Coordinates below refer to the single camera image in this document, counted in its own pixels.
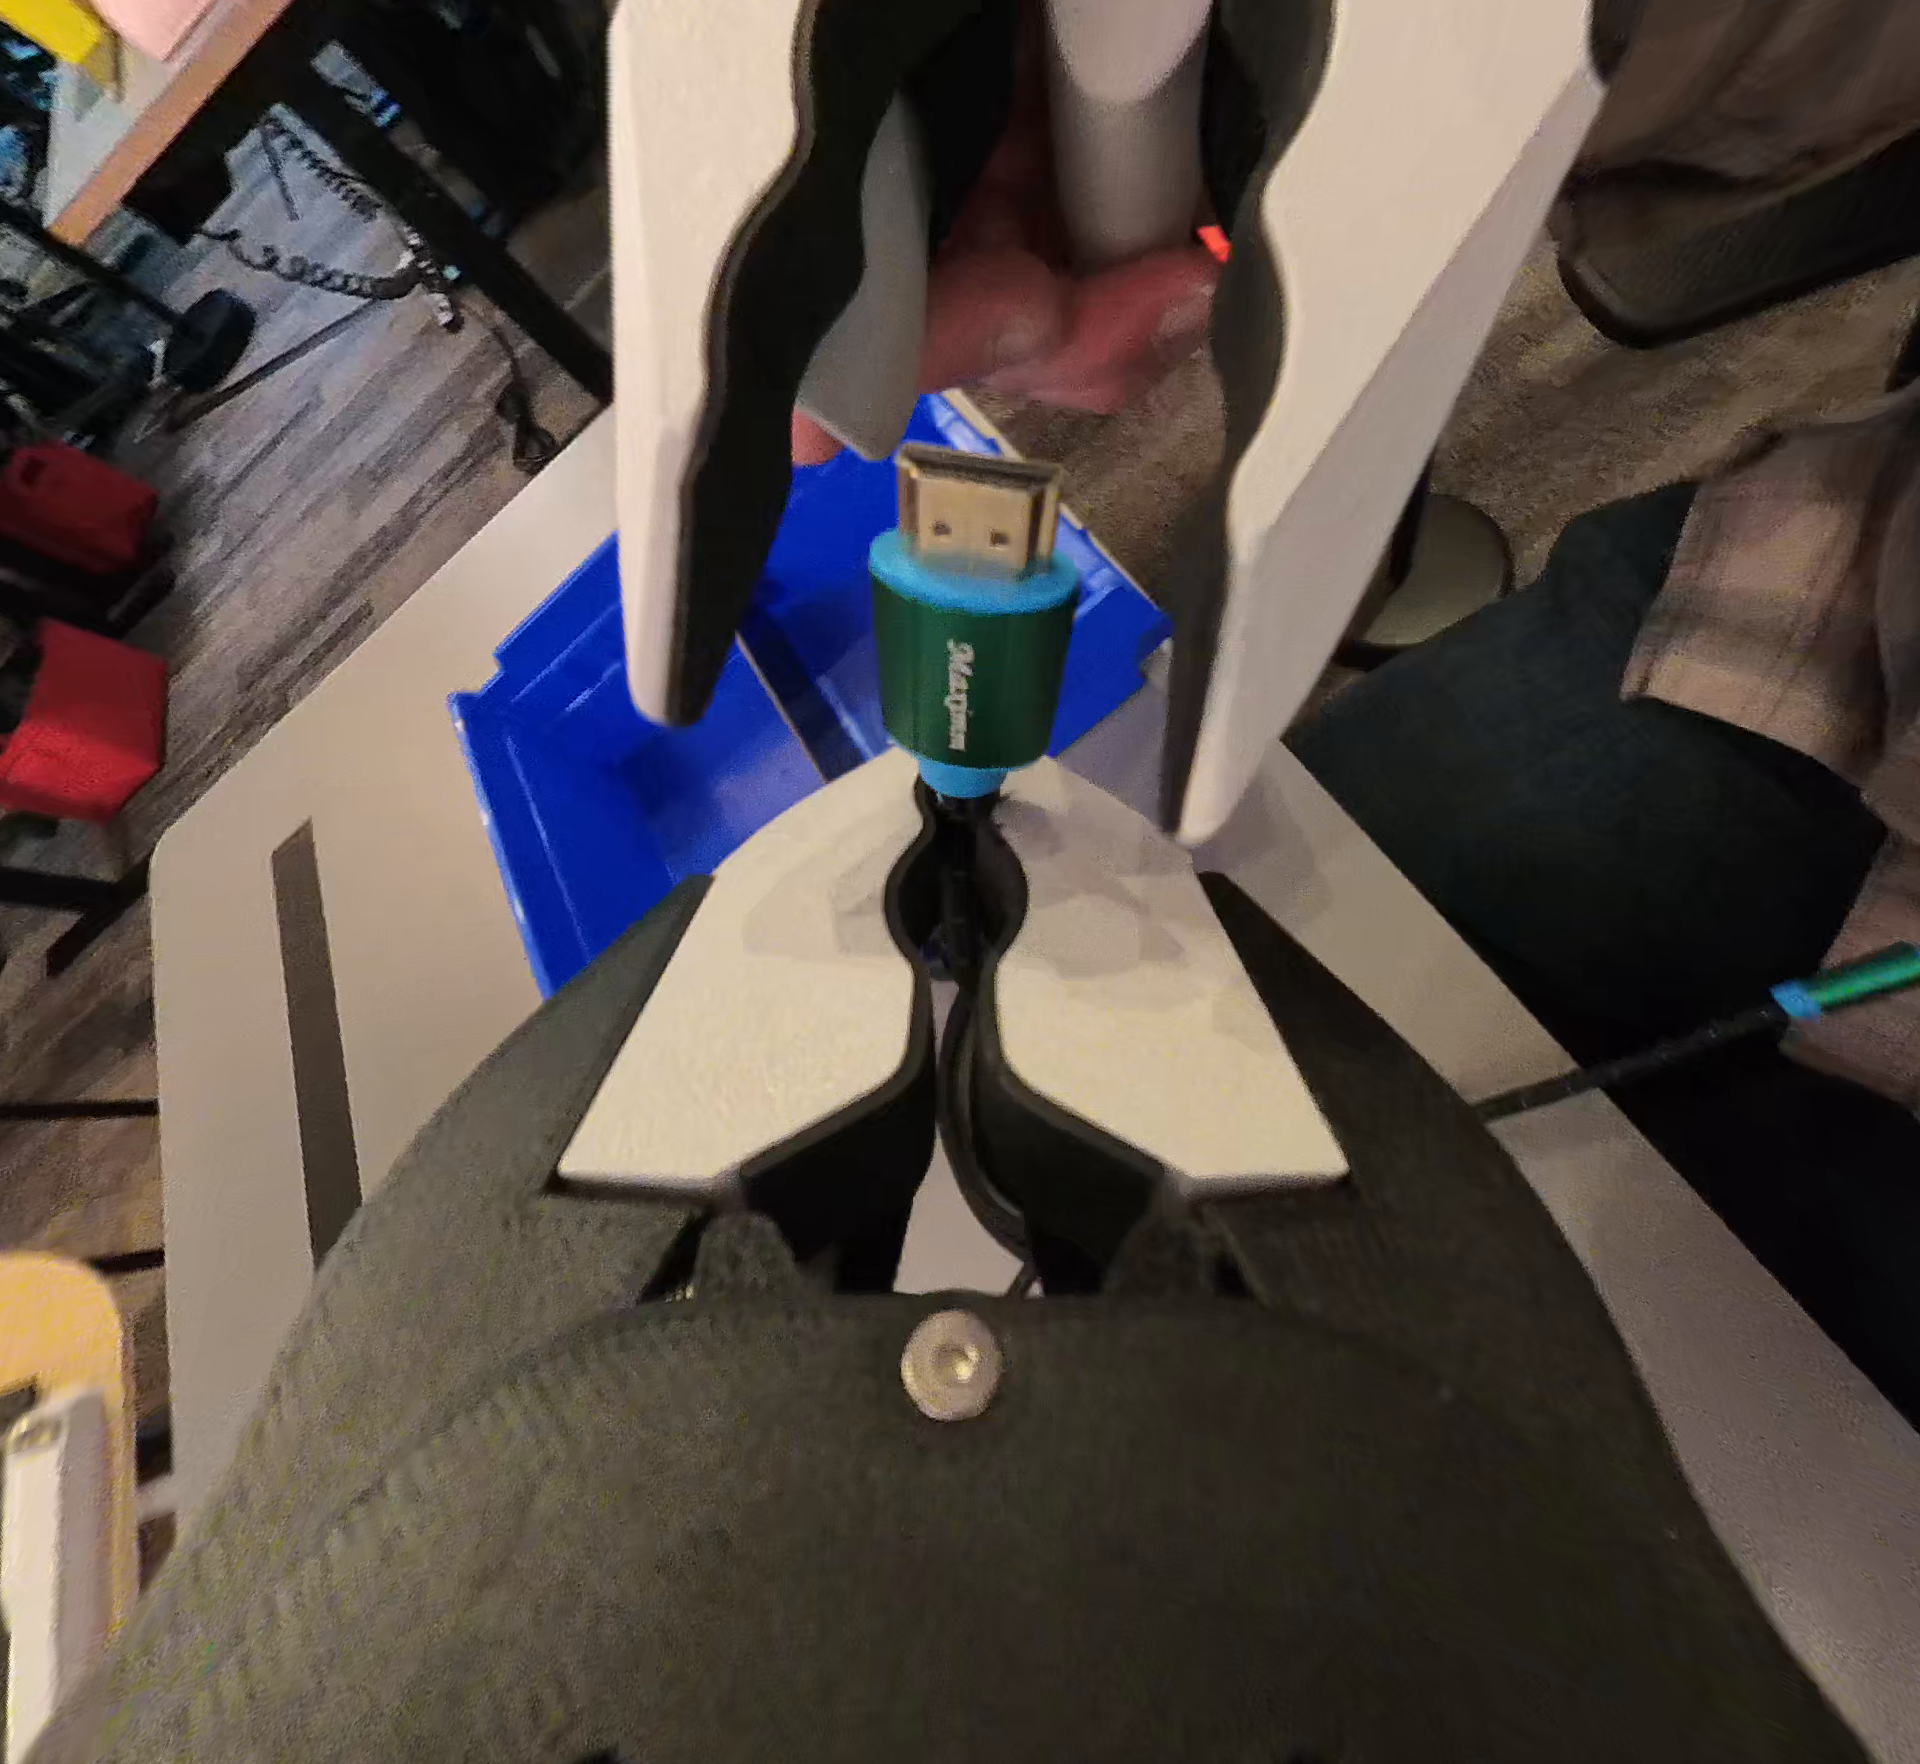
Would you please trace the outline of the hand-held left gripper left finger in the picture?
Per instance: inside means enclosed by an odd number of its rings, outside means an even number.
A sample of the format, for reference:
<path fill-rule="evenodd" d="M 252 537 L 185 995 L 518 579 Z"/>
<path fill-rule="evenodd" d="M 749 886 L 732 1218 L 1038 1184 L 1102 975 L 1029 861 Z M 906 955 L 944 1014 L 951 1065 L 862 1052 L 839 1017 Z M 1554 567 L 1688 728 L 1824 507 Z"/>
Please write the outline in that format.
<path fill-rule="evenodd" d="M 911 761 L 801 800 L 710 878 L 557 1166 L 747 1207 L 801 1257 L 901 1230 L 935 1142 L 934 1000 L 900 907 Z"/>

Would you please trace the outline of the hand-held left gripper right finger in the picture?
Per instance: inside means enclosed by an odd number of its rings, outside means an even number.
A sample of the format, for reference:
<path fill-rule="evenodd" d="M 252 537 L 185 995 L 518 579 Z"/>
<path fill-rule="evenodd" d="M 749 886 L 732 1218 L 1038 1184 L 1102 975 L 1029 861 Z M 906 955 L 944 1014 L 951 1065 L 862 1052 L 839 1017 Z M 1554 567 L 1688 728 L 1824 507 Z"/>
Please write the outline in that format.
<path fill-rule="evenodd" d="M 1017 773 L 971 829 L 944 1139 L 993 1234 L 1034 1267 L 1109 1267 L 1153 1218 L 1346 1181 L 1178 843 L 1065 767 Z"/>

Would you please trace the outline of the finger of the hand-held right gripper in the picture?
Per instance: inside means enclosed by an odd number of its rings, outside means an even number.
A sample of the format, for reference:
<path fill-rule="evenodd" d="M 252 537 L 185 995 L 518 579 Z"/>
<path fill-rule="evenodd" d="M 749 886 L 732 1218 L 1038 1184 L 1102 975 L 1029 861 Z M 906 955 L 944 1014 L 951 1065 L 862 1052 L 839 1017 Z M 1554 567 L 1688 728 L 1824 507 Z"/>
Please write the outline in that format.
<path fill-rule="evenodd" d="M 703 716 L 808 411 L 888 460 L 929 261 L 1010 116 L 1021 0 L 619 0 L 613 489 L 635 706 Z"/>
<path fill-rule="evenodd" d="M 1366 601 L 1600 105 L 1591 0 L 1216 0 L 1260 158 L 1212 310 L 1224 407 L 1161 819 L 1230 819 Z"/>

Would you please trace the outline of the blue storage bin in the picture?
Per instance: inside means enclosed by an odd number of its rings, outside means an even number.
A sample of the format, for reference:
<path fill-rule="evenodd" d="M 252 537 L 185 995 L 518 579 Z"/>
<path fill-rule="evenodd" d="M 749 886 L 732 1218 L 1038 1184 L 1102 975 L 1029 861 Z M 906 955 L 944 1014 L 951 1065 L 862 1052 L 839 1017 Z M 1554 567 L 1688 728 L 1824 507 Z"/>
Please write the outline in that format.
<path fill-rule="evenodd" d="M 895 466 L 801 467 L 709 713 L 634 708 L 607 535 L 451 694 L 481 816 L 541 994 L 689 878 L 829 783 L 895 763 L 882 722 L 867 552 L 897 514 Z"/>

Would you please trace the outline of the person's right hand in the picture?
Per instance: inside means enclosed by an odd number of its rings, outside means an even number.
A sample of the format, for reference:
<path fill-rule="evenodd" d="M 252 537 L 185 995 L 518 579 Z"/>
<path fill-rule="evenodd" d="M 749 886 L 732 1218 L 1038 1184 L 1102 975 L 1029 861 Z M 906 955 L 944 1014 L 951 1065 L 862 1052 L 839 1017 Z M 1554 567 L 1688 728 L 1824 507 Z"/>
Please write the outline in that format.
<path fill-rule="evenodd" d="M 1006 129 L 929 267 L 919 388 L 1114 414 L 1203 342 L 1218 275 L 1199 242 L 1076 267 L 1044 65 L 1024 61 Z"/>

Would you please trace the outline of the black office chair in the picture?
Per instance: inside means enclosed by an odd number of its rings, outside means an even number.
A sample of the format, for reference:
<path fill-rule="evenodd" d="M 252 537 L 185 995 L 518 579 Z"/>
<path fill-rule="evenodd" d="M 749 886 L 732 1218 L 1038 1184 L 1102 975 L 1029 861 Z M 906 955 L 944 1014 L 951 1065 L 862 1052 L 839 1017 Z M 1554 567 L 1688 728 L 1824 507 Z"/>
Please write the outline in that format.
<path fill-rule="evenodd" d="M 1763 317 L 1918 255 L 1918 135 L 1740 215 L 1670 242 L 1557 243 L 1572 304 L 1629 350 L 1659 350 Z"/>

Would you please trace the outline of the wooden display table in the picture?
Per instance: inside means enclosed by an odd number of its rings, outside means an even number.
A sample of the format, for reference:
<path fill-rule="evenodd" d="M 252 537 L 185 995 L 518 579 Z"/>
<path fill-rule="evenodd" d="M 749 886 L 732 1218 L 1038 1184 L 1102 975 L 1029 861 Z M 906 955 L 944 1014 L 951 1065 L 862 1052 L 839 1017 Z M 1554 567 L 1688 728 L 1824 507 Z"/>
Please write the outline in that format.
<path fill-rule="evenodd" d="M 600 0 L 215 2 L 167 56 L 132 48 L 102 86 L 60 77 L 37 218 L 79 249 L 215 135 L 286 112 L 606 405 L 611 352 L 509 243 L 597 158 L 604 35 Z"/>

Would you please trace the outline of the person's dark clothing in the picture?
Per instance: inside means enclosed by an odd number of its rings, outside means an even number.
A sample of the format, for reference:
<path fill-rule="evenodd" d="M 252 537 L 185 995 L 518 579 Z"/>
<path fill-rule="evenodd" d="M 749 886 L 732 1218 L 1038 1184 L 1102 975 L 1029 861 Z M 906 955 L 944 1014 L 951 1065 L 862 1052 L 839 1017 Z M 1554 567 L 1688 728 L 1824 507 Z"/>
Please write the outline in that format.
<path fill-rule="evenodd" d="M 1860 795 L 1797 750 L 1619 694 L 1691 507 L 1668 484 L 1578 516 L 1531 585 L 1286 737 L 1584 1065 L 1810 973 L 1882 845 Z M 1917 1422 L 1917 1115 L 1764 1039 L 1619 1106 Z"/>

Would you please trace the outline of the small yellow bin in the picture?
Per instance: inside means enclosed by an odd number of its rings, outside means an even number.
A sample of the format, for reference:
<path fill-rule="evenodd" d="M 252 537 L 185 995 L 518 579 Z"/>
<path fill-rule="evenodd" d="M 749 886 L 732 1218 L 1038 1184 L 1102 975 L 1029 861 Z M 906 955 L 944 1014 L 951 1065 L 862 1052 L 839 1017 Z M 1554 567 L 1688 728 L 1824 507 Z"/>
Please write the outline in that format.
<path fill-rule="evenodd" d="M 113 32 L 90 0 L 2 0 L 5 24 L 68 67 L 88 67 L 112 48 Z"/>

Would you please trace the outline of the red bag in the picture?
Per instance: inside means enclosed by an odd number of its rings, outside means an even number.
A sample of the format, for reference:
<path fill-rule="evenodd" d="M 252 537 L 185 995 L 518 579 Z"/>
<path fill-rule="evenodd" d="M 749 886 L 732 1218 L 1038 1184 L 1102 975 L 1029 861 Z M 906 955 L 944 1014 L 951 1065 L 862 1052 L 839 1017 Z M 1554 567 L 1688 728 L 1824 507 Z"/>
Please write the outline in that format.
<path fill-rule="evenodd" d="M 37 672 L 5 737 L 2 808 L 110 825 L 164 767 L 169 665 L 95 631 L 43 619 Z"/>
<path fill-rule="evenodd" d="M 62 443 L 14 450 L 2 463 L 2 539 L 88 577 L 150 562 L 157 491 L 112 462 Z"/>

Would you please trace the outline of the grey divider panel tan edge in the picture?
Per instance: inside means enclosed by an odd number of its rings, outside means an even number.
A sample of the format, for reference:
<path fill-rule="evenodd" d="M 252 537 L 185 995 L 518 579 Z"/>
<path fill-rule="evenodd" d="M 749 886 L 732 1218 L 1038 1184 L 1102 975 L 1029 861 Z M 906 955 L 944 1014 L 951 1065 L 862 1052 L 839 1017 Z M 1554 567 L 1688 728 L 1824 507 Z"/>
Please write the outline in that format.
<path fill-rule="evenodd" d="M 49 1252 L 2 1258 L 2 1391 L 21 1416 L 46 1416 L 64 1393 L 101 1393 L 101 1634 L 122 1628 L 137 1598 L 137 1503 L 132 1337 L 110 1280 Z"/>

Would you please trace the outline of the white bracket bar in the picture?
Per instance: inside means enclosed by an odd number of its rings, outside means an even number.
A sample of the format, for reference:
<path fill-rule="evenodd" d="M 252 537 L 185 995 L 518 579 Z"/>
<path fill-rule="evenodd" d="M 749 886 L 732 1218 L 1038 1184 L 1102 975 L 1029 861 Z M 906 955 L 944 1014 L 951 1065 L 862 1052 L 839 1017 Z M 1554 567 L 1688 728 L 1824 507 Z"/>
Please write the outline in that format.
<path fill-rule="evenodd" d="M 110 1644 L 110 1409 L 77 1388 L 5 1438 L 5 1746 L 25 1753 Z"/>

